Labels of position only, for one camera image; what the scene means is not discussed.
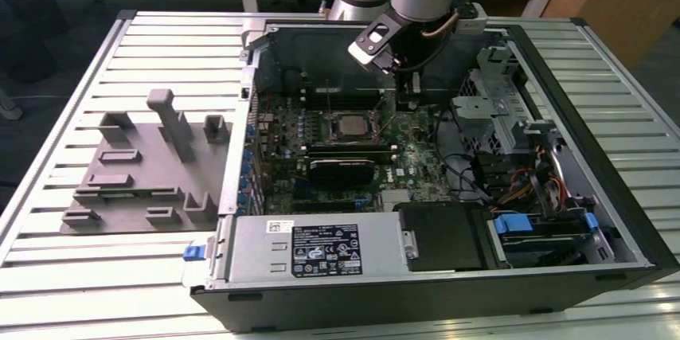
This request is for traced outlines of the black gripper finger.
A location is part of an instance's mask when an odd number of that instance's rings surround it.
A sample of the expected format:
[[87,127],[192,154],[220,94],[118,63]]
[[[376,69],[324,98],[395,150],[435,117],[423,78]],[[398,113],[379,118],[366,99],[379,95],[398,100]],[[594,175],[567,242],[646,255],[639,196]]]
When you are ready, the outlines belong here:
[[422,77],[419,72],[398,75],[398,110],[414,111],[422,99]]

